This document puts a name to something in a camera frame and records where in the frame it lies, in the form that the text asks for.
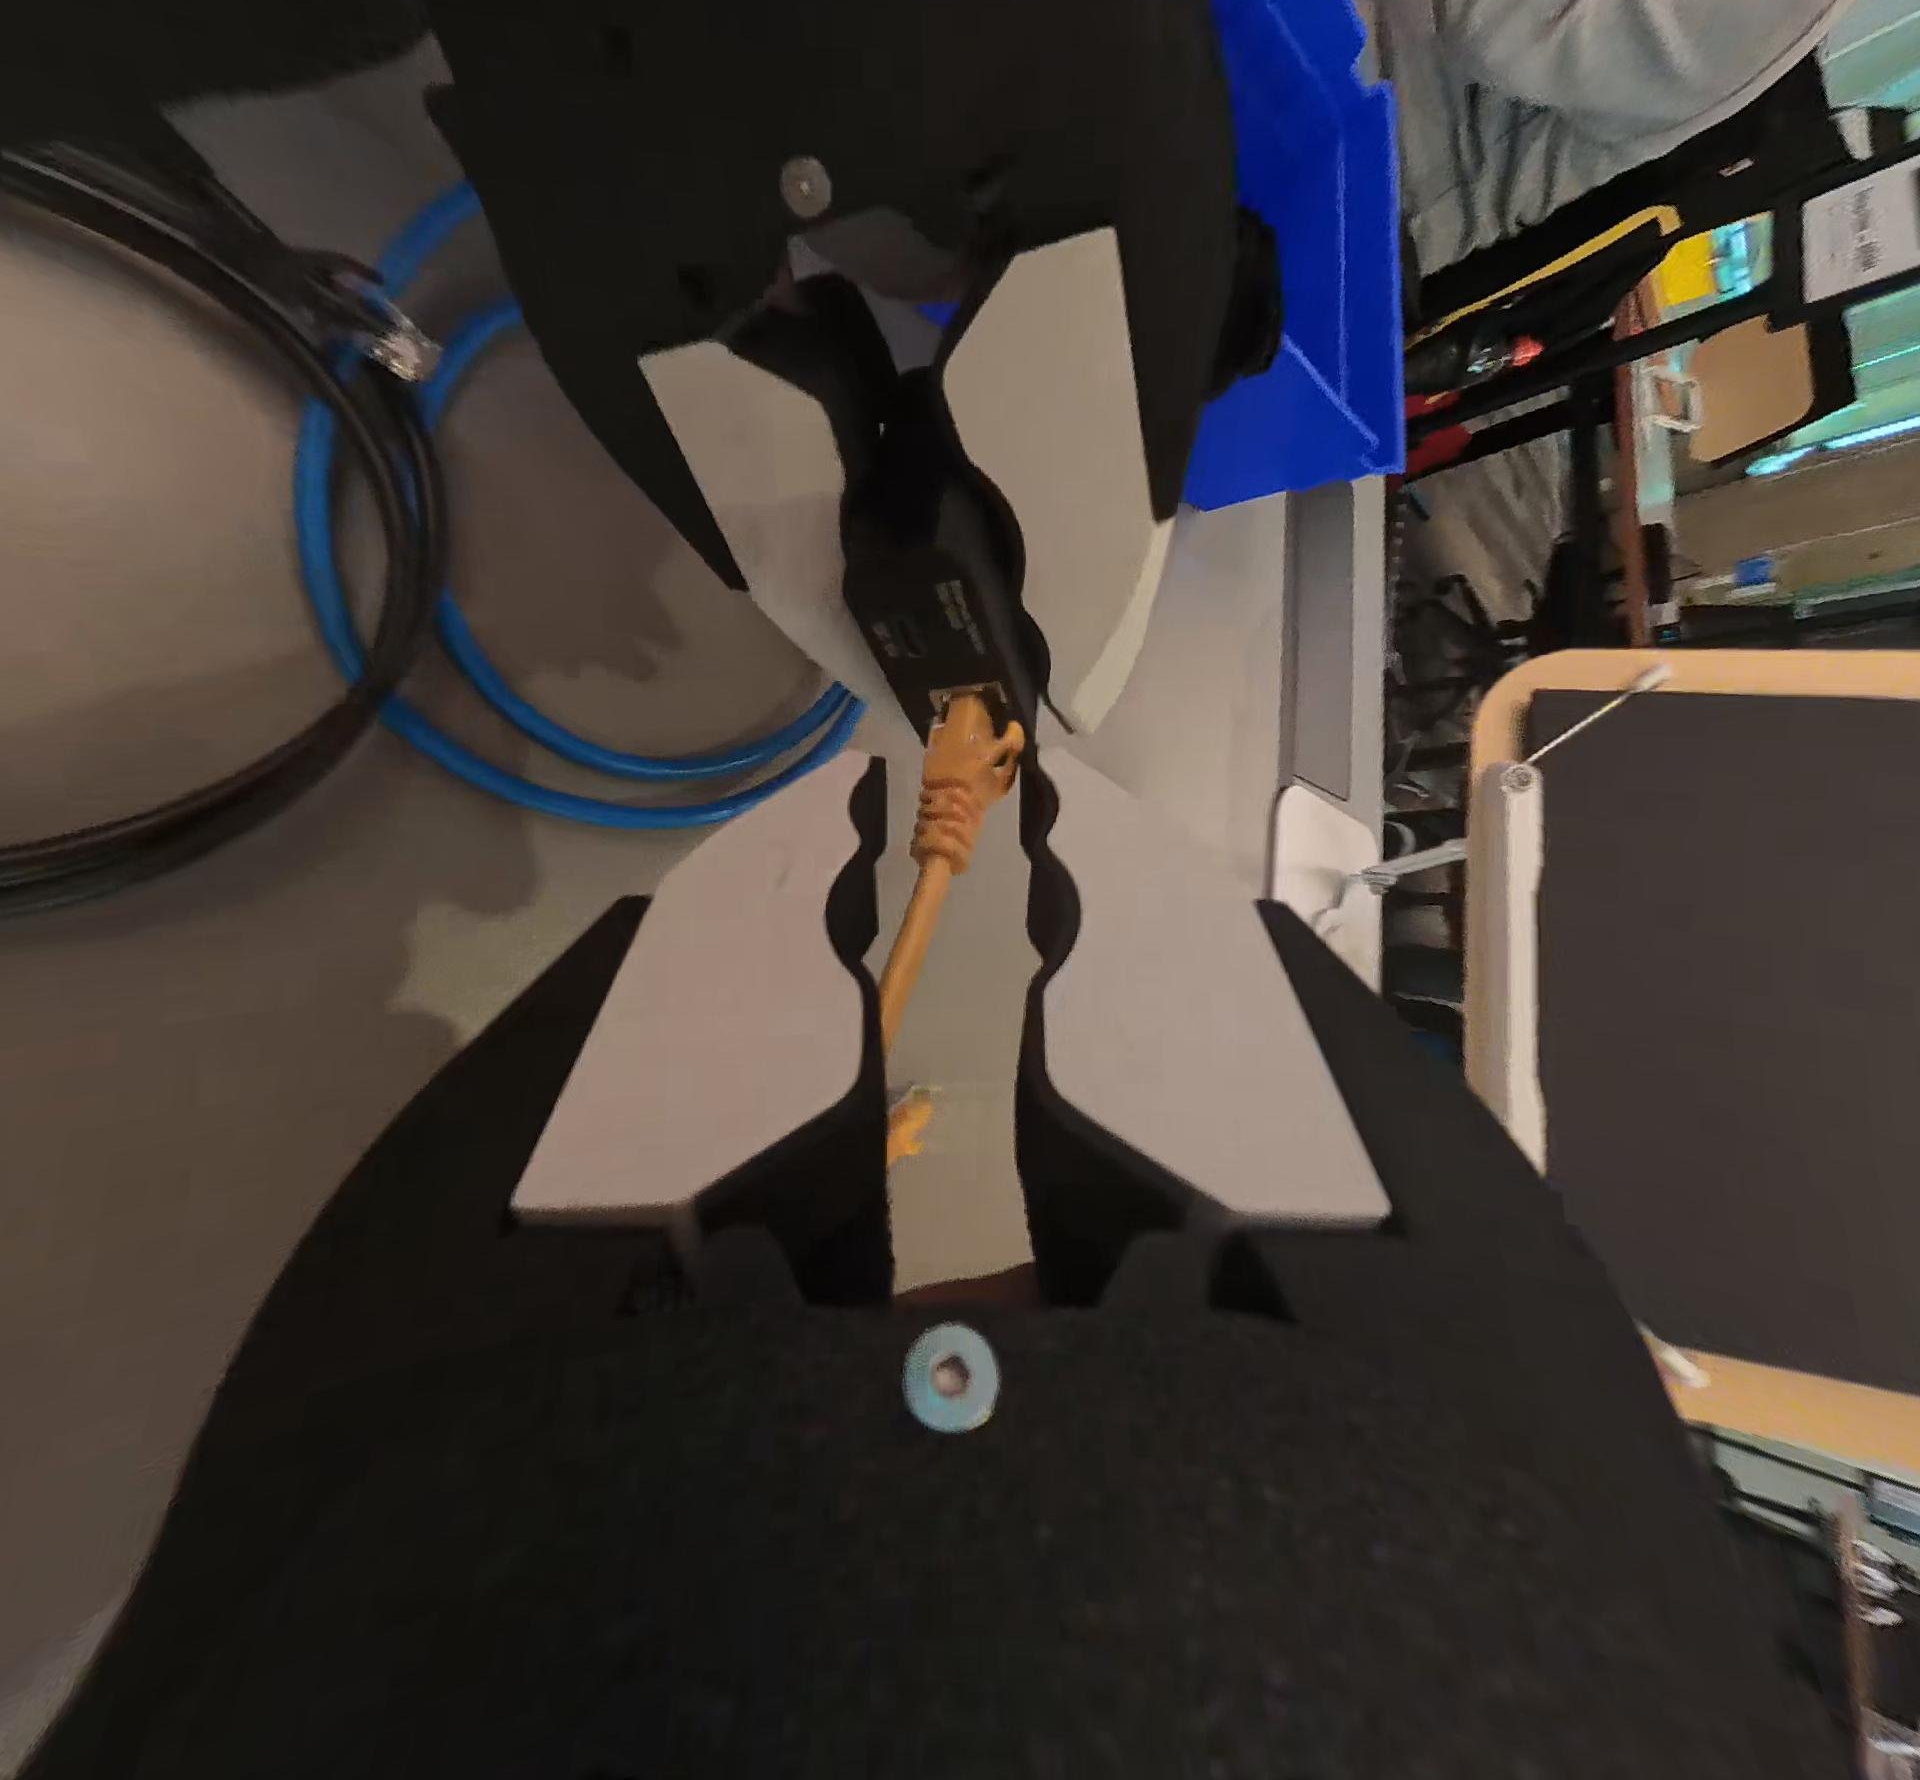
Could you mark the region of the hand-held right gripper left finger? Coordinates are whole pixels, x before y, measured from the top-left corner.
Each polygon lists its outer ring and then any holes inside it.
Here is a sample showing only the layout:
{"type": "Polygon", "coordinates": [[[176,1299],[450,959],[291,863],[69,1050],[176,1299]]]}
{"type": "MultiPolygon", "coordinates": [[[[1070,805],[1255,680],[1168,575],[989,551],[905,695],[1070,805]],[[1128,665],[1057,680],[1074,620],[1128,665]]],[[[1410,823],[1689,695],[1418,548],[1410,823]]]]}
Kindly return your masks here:
{"type": "Polygon", "coordinates": [[[840,755],[659,880],[510,1197],[520,1234],[679,1263],[766,1239],[810,1304],[889,1304],[888,792],[840,755]]]}

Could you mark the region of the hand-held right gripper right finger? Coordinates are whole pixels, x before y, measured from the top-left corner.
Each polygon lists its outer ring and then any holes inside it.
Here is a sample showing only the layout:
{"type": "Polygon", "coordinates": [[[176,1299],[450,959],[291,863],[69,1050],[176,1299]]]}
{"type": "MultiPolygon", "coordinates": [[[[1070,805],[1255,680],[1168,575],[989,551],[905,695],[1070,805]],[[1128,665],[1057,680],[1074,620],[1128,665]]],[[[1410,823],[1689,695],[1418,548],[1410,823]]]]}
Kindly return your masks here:
{"type": "Polygon", "coordinates": [[[1014,1150],[1038,1291],[1100,1300],[1140,1240],[1362,1234],[1387,1193],[1258,900],[1057,746],[1020,777],[1014,1150]]]}

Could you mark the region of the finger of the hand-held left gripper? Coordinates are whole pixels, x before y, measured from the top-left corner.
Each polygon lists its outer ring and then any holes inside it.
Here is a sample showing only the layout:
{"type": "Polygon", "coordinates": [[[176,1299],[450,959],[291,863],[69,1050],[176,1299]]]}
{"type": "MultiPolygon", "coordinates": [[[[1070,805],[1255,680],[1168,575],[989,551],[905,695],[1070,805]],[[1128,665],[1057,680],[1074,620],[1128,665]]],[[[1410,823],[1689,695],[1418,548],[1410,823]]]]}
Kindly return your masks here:
{"type": "Polygon", "coordinates": [[[845,467],[827,408],[706,341],[638,361],[756,611],[836,682],[873,658],[843,600],[845,467]]]}
{"type": "Polygon", "coordinates": [[[1115,231],[1011,257],[947,322],[937,386],[1020,528],[1048,705],[1094,733],[1140,665],[1173,541],[1153,510],[1115,231]]]}

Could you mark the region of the black ethernet adapter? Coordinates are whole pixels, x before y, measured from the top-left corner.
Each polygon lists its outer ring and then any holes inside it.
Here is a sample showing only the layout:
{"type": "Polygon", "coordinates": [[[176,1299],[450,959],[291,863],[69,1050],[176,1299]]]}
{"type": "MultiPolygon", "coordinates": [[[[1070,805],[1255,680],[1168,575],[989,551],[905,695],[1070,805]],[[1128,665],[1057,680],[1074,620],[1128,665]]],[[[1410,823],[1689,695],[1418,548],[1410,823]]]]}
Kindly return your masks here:
{"type": "Polygon", "coordinates": [[[837,509],[842,600],[919,738],[956,699],[1035,733],[1049,654],[1011,505],[962,448],[932,369],[900,375],[837,509]]]}

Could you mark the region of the blue plastic bin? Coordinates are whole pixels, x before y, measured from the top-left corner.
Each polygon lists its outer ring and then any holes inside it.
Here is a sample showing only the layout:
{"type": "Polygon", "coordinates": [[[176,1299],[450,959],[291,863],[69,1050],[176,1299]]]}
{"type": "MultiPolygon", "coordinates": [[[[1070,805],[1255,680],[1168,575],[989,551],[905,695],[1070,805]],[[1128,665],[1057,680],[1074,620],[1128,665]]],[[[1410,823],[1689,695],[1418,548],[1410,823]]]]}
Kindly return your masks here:
{"type": "Polygon", "coordinates": [[[1281,328],[1270,369],[1211,400],[1188,506],[1217,512],[1405,460],[1394,95],[1366,80],[1353,0],[1211,0],[1240,203],[1271,231],[1281,328]]]}

